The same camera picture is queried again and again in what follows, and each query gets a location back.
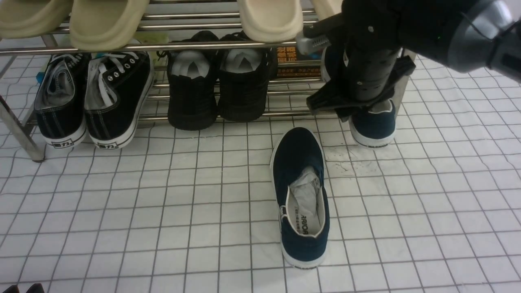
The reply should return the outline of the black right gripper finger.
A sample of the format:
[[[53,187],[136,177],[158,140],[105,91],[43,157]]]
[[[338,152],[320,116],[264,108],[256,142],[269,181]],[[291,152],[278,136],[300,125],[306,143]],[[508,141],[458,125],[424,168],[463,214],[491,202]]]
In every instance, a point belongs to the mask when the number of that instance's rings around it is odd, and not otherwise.
[[[396,63],[389,76],[388,82],[384,87],[383,93],[381,93],[375,100],[366,103],[353,103],[354,114],[362,111],[367,111],[372,108],[375,104],[391,99],[395,93],[396,84],[407,76],[410,76],[416,68],[414,61],[409,55],[402,56],[396,59]],[[337,76],[336,81],[342,82],[342,72]],[[346,122],[351,116],[338,116],[343,122]]]

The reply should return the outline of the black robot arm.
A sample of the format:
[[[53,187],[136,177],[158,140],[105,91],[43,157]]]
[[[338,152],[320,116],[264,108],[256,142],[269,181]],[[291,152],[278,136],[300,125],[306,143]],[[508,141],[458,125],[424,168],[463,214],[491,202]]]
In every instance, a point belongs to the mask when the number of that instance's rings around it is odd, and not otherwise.
[[[415,69],[409,50],[460,73],[487,67],[520,82],[520,21],[500,0],[345,0],[297,37],[303,54],[342,45],[348,64],[307,98],[312,115],[351,115],[390,99]]]

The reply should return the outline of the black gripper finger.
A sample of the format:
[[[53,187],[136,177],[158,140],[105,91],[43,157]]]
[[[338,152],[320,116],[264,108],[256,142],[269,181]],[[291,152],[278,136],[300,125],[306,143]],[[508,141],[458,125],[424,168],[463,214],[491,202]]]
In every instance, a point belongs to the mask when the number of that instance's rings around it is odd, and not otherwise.
[[[320,112],[335,111],[337,116],[352,116],[354,104],[350,100],[349,90],[340,81],[326,82],[317,92],[306,99],[311,115]]]

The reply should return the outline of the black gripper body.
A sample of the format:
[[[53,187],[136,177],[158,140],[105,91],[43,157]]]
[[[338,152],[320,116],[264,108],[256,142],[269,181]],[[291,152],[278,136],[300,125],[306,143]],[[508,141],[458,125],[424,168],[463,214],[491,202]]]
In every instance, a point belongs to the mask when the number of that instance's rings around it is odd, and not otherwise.
[[[375,49],[347,41],[348,63],[342,71],[346,102],[366,103],[383,93],[400,51],[400,45]]]

